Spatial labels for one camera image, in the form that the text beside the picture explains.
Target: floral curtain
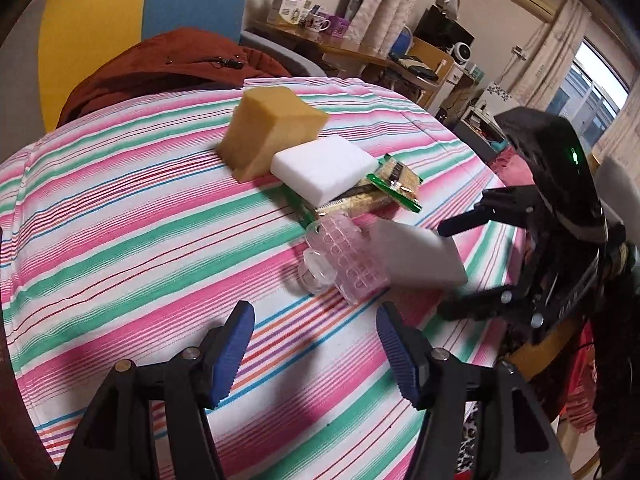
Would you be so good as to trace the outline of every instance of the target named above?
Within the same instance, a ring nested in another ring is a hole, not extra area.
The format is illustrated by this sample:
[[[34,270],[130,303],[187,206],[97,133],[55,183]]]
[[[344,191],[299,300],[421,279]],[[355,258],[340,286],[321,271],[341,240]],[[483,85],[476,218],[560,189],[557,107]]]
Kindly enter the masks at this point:
[[[636,78],[625,105],[596,143],[593,154],[598,160],[612,157],[640,187],[640,78]]]
[[[416,0],[362,0],[346,37],[377,52],[388,53]]]
[[[567,0],[538,53],[510,94],[521,105],[546,110],[580,48],[591,12],[580,0]]]

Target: snack package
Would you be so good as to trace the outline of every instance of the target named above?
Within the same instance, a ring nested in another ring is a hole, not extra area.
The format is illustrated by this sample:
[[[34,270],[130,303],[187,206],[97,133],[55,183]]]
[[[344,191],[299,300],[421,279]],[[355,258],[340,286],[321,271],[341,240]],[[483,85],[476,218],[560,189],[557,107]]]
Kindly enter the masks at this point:
[[[385,163],[375,173],[369,173],[367,179],[405,209],[414,213],[422,210],[417,197],[422,179],[388,153]]]
[[[389,194],[379,190],[366,178],[359,180],[355,186],[340,196],[318,207],[313,207],[287,186],[284,186],[284,193],[287,202],[300,215],[305,227],[330,213],[343,212],[349,218],[357,218],[393,202]]]

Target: blue rubber fingertip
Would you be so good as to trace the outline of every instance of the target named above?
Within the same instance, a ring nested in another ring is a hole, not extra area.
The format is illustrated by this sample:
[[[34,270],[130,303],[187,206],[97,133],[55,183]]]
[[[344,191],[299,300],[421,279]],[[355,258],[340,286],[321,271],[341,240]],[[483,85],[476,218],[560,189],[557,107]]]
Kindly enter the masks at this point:
[[[240,315],[235,329],[229,335],[218,361],[214,364],[210,391],[211,403],[214,407],[231,391],[240,362],[254,333],[254,327],[254,308],[249,304]]]
[[[400,393],[412,405],[417,406],[420,400],[417,369],[382,306],[378,308],[376,314],[376,328],[382,348],[385,349],[386,358],[391,364],[391,371],[396,378],[398,388],[400,388]]]

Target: purple box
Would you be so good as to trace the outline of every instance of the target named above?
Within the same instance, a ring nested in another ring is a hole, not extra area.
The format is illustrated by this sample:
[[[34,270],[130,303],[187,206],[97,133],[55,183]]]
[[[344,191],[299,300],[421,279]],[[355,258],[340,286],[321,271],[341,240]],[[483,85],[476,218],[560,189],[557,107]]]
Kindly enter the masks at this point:
[[[333,36],[334,38],[344,38],[351,22],[346,18],[335,15],[329,16],[327,19],[329,20],[330,25],[326,30],[323,30],[322,33]]]

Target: mug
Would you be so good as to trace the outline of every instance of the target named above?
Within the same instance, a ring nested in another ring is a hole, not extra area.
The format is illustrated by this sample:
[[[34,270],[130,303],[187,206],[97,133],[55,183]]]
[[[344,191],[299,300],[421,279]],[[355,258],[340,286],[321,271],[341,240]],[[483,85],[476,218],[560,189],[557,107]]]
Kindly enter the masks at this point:
[[[306,28],[315,32],[321,32],[329,28],[329,25],[331,25],[331,22],[319,14],[308,14],[306,16]]]

